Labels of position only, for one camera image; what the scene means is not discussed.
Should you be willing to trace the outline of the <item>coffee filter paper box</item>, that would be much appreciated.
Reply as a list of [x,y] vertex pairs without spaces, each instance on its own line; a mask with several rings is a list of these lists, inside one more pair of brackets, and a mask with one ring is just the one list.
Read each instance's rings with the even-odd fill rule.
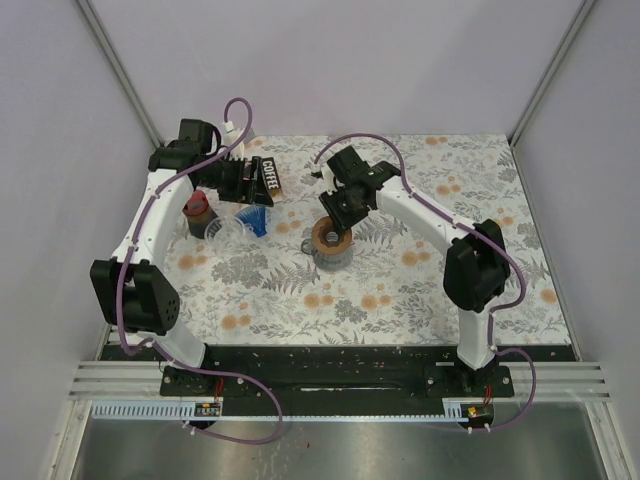
[[258,158],[267,190],[274,203],[284,200],[284,189],[278,165],[273,157]]

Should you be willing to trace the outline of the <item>blue ribbed cone dripper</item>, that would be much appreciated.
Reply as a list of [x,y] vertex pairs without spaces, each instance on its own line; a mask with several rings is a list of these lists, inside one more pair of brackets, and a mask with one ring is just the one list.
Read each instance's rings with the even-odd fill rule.
[[251,205],[235,214],[235,217],[257,238],[267,235],[271,220],[271,211],[268,207]]

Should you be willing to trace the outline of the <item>round wooden dripper base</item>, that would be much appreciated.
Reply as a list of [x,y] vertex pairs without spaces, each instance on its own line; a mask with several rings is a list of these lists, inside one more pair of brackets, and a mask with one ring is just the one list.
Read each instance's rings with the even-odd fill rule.
[[312,246],[325,255],[345,253],[351,247],[352,238],[350,229],[339,232],[329,216],[319,219],[311,232]]

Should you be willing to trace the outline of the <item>grey glass coffee server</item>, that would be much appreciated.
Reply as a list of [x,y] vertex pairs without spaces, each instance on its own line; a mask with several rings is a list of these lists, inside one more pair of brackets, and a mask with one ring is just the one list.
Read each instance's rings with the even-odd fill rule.
[[337,254],[321,253],[313,244],[311,238],[302,241],[301,252],[312,258],[316,267],[326,272],[337,272],[346,269],[353,260],[353,251],[348,248],[346,251]]

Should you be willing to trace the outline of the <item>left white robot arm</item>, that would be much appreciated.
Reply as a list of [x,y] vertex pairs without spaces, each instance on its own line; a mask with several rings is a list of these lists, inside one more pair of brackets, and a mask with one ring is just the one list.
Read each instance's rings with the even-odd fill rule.
[[196,119],[180,123],[177,139],[150,156],[144,194],[119,246],[107,260],[96,260],[90,279],[107,323],[120,335],[130,356],[156,347],[175,364],[187,365],[182,383],[205,395],[217,382],[203,362],[206,346],[180,320],[180,298],[164,274],[172,231],[192,194],[213,189],[220,200],[273,206],[262,161],[246,158],[247,128],[225,120],[221,128]]

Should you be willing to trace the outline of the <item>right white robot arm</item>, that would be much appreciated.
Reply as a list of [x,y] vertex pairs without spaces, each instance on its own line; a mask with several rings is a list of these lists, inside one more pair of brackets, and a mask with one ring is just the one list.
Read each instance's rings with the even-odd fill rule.
[[334,154],[312,176],[324,181],[320,202],[335,231],[343,234],[377,210],[418,233],[444,258],[443,288],[458,308],[457,388],[469,396],[491,382],[494,362],[488,308],[504,292],[510,266],[500,227],[492,220],[470,224],[408,183],[404,171],[387,161],[373,166],[351,147]]

